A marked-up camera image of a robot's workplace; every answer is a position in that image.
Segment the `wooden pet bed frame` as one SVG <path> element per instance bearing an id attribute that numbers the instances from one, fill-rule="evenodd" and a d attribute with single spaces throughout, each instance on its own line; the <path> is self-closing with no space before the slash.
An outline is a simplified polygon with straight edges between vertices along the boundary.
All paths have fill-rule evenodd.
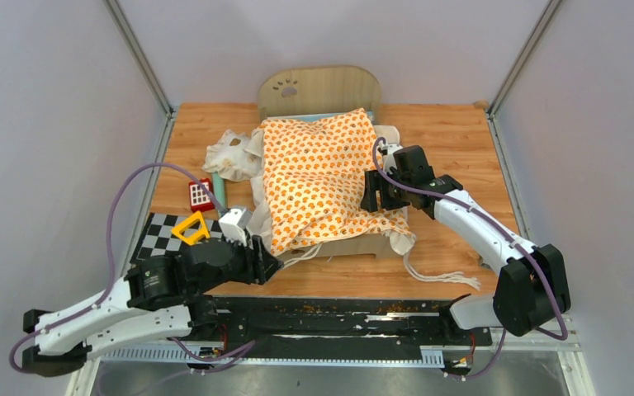
<path id="1" fill-rule="evenodd" d="M 377 121 L 380 103 L 380 84 L 375 76 L 364 68 L 357 66 L 292 68 L 274 74 L 260 87 L 258 92 L 259 125 L 267 118 L 290 118 L 311 122 L 362 108 L 374 125 L 376 138 L 383 137 L 391 143 L 396 143 L 400 139 L 398 130 L 390 126 L 381 126 Z M 262 173 L 251 181 L 256 212 L 249 227 L 257 234 L 259 234 L 259 221 L 268 218 L 266 209 L 258 210 L 257 208 L 258 203 L 264 200 L 260 184 Z M 389 247 L 376 247 L 375 244 L 379 241 L 381 237 L 371 235 L 361 236 L 355 240 L 328 243 L 325 252 L 316 257 L 364 254 L 371 254 L 378 258 L 399 256 Z"/>

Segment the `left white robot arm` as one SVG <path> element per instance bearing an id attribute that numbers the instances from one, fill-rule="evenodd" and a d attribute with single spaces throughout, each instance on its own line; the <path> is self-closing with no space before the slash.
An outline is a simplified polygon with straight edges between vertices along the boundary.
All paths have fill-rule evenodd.
<path id="1" fill-rule="evenodd" d="M 137 342 L 189 335 L 201 341 L 220 330 L 209 291 L 227 282 L 265 284 L 283 263 L 247 230 L 252 214 L 229 209 L 213 224 L 197 216 L 172 230 L 177 251 L 146 258 L 100 293 L 60 311 L 32 309 L 23 330 L 33 340 L 20 370 L 42 377 L 73 373 L 109 351 Z"/>

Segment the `yellow duck print blanket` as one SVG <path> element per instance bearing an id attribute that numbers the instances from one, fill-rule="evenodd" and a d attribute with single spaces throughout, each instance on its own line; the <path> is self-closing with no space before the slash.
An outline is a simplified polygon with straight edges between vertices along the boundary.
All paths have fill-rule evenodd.
<path id="1" fill-rule="evenodd" d="M 258 130 L 264 200 L 257 208 L 268 213 L 258 232 L 286 266 L 361 236 L 381 237 L 376 247 L 400 256 L 414 246 L 404 209 L 369 213 L 360 206 L 366 173 L 383 162 L 372 152 L 376 130 L 364 109 L 311 122 L 267 118 Z"/>

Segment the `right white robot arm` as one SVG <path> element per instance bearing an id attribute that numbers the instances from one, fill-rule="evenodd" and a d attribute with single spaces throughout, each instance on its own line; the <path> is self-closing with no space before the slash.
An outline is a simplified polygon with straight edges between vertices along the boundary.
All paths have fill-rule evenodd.
<path id="1" fill-rule="evenodd" d="M 365 173 L 363 210 L 398 210 L 410 206 L 461 236 L 497 276 L 492 295 L 454 299 L 448 315 L 438 322 L 443 341 L 459 344 L 473 328 L 502 328 L 516 337 L 556 320 L 565 340 L 562 319 L 571 306 L 562 253 L 553 245 L 539 246 L 488 214 L 461 183 L 436 177 L 418 145 L 401 147 L 384 138 L 372 147 L 375 168 Z"/>

